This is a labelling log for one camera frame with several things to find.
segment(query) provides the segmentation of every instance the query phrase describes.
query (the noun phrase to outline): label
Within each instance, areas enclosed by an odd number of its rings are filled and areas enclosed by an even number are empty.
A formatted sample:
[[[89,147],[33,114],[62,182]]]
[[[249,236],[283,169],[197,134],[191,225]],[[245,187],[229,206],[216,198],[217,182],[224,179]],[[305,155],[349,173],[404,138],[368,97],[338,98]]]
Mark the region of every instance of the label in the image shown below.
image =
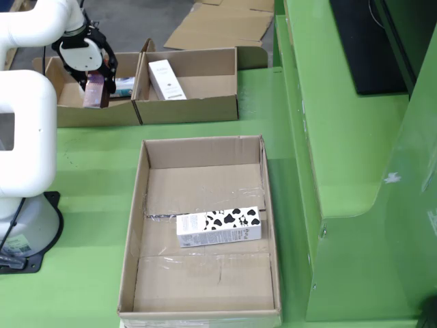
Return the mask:
[[[24,234],[6,239],[6,243],[2,249],[5,253],[14,254],[15,256],[24,256],[31,250],[32,248],[30,248],[29,241],[27,241]]]

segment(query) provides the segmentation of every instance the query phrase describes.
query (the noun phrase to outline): robotic arm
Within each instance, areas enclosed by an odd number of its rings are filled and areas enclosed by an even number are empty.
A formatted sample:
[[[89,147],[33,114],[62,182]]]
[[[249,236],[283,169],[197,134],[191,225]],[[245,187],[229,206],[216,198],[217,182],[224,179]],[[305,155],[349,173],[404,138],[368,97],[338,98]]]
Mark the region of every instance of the robotic arm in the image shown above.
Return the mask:
[[[85,72],[97,70],[109,92],[115,91],[117,60],[76,0],[38,0],[31,11],[0,13],[0,113],[15,114],[14,149],[0,151],[0,251],[3,246],[7,253],[7,245],[2,244],[8,236],[19,234],[28,243],[15,254],[22,257],[47,247],[59,227],[57,213],[42,195],[56,173],[57,98],[41,74],[2,70],[8,49],[50,44],[82,88]],[[20,216],[11,230],[16,213]]]

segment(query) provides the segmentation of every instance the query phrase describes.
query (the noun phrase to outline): white box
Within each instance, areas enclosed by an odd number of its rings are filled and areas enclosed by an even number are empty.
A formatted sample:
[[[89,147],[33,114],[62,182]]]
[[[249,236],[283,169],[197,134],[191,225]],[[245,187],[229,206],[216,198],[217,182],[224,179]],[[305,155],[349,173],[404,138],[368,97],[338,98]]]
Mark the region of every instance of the white box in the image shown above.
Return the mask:
[[[149,75],[159,100],[186,100],[185,93],[168,60],[150,62]]]
[[[177,216],[180,247],[261,239],[258,207],[234,208]]]

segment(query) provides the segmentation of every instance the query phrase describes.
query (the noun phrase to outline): green panel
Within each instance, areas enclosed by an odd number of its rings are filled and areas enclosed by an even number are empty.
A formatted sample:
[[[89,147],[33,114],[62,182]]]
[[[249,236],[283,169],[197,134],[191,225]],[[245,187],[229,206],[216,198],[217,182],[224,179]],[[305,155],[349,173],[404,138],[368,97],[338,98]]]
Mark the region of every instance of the green panel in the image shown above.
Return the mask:
[[[368,211],[408,96],[356,94],[329,0],[288,0],[323,217]]]
[[[417,80],[388,172],[401,181],[385,185],[384,231],[408,304],[417,309],[437,295],[437,31]]]
[[[274,14],[275,15],[284,15],[284,1],[283,0],[274,0]]]
[[[294,130],[300,133],[294,135],[296,158],[299,163],[302,145],[311,149],[325,214],[321,229],[326,229],[313,259],[307,320],[412,318],[437,286],[436,186],[427,184],[437,162],[437,74],[427,69],[435,66],[437,37],[423,67],[427,73],[419,77],[420,91],[414,91],[409,105],[405,96],[361,98],[328,0],[288,0],[287,8],[311,144],[302,141],[305,132]],[[287,79],[284,59],[283,66]],[[383,179],[395,172],[401,182],[385,184]],[[341,197],[329,190],[330,198],[322,197],[320,174],[335,179]],[[302,184],[302,179],[309,176],[299,172],[303,195],[311,183]],[[342,178],[348,188],[341,186]],[[304,213],[311,210],[303,204]],[[326,206],[333,217],[326,217]],[[364,214],[351,216],[354,208],[355,214]]]
[[[284,15],[276,16],[279,51],[282,56],[283,74],[287,92],[287,100],[292,123],[296,164],[299,175],[299,187],[302,195],[305,227],[309,244],[309,262],[311,268],[318,244],[320,231],[320,209],[314,189],[309,151],[305,139],[305,118],[302,112],[302,96],[299,88],[299,76],[294,57],[293,46],[290,44],[289,26]]]

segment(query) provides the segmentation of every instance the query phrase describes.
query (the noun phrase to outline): black monitor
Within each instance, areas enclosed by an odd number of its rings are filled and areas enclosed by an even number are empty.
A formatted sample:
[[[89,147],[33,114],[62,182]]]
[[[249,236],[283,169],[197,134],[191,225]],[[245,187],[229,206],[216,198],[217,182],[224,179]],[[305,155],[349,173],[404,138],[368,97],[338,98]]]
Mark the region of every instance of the black monitor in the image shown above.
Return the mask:
[[[437,0],[330,0],[358,94],[412,93]]]
[[[385,32],[412,94],[437,23],[437,0],[376,0]]]

